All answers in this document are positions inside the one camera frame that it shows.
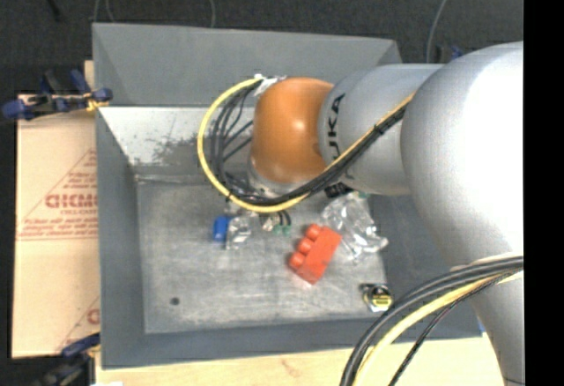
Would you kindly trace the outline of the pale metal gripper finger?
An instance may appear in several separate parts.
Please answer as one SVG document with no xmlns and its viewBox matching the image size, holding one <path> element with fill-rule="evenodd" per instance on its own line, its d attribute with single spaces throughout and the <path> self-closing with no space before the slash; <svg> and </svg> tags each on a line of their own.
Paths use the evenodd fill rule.
<svg viewBox="0 0 564 386">
<path fill-rule="evenodd" d="M 227 201 L 225 203 L 224 211 L 230 220 L 244 218 L 247 216 L 247 210 L 234 203 L 233 201 Z"/>
<path fill-rule="evenodd" d="M 252 227 L 246 219 L 231 219 L 226 232 L 226 249 L 238 249 L 252 235 Z"/>
</svg>

